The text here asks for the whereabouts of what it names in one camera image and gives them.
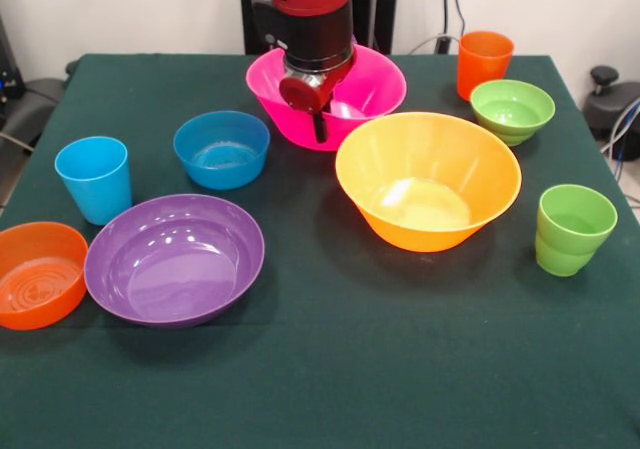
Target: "orange bowl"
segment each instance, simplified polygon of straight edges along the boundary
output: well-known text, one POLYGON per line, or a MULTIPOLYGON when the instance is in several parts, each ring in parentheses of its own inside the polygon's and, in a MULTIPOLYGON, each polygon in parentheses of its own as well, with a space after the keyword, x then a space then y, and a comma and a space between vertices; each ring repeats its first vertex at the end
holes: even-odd
POLYGON ((522 183, 517 159, 496 136, 418 112, 360 126, 340 146, 336 172, 371 228, 415 252, 460 244, 502 215, 522 183))
POLYGON ((0 232, 0 326, 31 330, 66 317, 82 301, 87 242, 57 222, 0 232))

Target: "blue cup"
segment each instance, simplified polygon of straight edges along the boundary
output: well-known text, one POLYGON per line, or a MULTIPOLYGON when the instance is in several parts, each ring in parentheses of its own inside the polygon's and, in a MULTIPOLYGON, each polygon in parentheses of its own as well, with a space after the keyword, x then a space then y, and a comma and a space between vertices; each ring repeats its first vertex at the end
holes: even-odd
POLYGON ((196 184, 228 190, 262 173, 270 141, 269 129, 257 117, 220 111, 187 121, 178 129, 173 148, 196 184))
POLYGON ((111 137, 88 137, 62 149, 56 171, 91 224, 104 226, 132 205, 127 147, 111 137))

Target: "stacked green cups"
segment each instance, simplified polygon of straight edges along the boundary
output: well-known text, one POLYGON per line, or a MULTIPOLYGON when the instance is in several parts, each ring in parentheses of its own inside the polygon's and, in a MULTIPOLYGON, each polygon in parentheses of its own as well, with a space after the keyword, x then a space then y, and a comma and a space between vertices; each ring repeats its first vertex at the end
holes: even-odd
POLYGON ((554 276, 587 265, 618 222, 615 206, 593 189, 563 184, 547 189, 538 206, 536 260, 554 276))

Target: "green tablecloth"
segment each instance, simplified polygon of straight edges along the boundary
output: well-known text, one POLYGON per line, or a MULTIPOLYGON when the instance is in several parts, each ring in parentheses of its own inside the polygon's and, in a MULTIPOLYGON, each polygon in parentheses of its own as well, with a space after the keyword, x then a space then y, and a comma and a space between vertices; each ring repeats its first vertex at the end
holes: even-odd
MULTIPOLYGON (((402 110, 471 118, 453 57, 396 60, 409 82, 402 110)), ((173 134, 218 109, 268 120, 244 83, 250 62, 83 58, 0 225, 97 233, 53 169, 58 150, 87 135, 129 146, 137 201, 204 192, 173 134)), ((395 249, 339 189, 333 155, 271 126, 263 176, 218 194, 264 231, 248 295, 179 332, 128 325, 89 296, 54 327, 0 330, 0 448, 638 447, 638 225, 551 60, 516 57, 509 76, 543 87, 558 111, 515 149, 524 183, 506 215, 446 253, 395 249), (620 213, 570 279, 542 272, 532 252, 538 197, 560 182, 601 190, 620 213)))

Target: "plastic bowl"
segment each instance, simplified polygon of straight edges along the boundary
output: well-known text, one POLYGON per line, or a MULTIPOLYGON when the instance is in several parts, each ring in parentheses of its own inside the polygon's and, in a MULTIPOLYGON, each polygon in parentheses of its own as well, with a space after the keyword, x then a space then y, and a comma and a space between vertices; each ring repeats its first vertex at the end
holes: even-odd
POLYGON ((220 111, 187 121, 178 129, 173 148, 196 184, 228 190, 260 175, 270 139, 269 129, 257 117, 220 111))
POLYGON ((432 113, 394 114, 361 126, 338 150, 336 171, 371 228, 415 252, 460 244, 513 204, 522 181, 500 139, 432 113))
POLYGON ((313 118, 290 108, 280 95, 285 74, 282 49, 259 57, 249 67, 247 84, 289 141, 316 151, 336 151, 356 127, 392 113, 407 95, 404 75, 388 57, 358 45, 355 51, 353 68, 334 90, 331 114, 324 114, 328 139, 321 144, 316 141, 313 118))
POLYGON ((0 326, 46 327, 69 315, 87 288, 87 242, 57 222, 32 222, 0 232, 0 326))
POLYGON ((139 204, 100 231, 87 255, 91 297, 106 311, 150 327, 195 326, 236 302, 262 268, 256 221, 203 195, 139 204))
POLYGON ((533 84, 501 79, 471 93, 471 107, 482 127, 509 146, 517 146, 542 129, 556 112, 549 94, 533 84))

